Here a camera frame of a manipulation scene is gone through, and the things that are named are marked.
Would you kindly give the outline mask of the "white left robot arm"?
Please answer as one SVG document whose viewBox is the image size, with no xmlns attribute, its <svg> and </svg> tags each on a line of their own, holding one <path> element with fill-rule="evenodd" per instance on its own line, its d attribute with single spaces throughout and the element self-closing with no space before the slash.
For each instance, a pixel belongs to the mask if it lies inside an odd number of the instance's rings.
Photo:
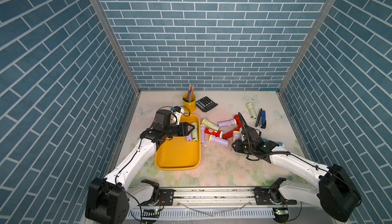
<svg viewBox="0 0 392 224">
<path fill-rule="evenodd" d="M 131 192 L 129 186 L 145 164 L 168 139 L 186 137 L 196 130 L 182 116 L 191 112 L 179 106 L 157 110 L 152 124 L 139 136 L 138 143 L 128 156 L 104 178 L 95 178 L 88 188 L 85 217 L 99 224 L 121 224 L 130 209 L 142 204 L 164 204 L 159 184 L 143 180 Z"/>
</svg>

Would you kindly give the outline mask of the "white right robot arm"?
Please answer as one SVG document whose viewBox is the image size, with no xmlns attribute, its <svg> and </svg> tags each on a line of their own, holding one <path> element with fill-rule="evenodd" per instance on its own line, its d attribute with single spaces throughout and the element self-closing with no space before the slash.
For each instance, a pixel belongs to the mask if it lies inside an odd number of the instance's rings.
<svg viewBox="0 0 392 224">
<path fill-rule="evenodd" d="M 241 138 L 232 144 L 235 152 L 245 154 L 250 161 L 263 160 L 280 166 L 307 181 L 307 184 L 300 184 L 288 178 L 278 178 L 267 193 L 272 203 L 297 201 L 312 204 L 339 222 L 346 222 L 362 203 L 359 191 L 343 167 L 307 160 L 277 142 L 264 140 L 249 126 L 244 126 L 241 134 Z"/>
</svg>

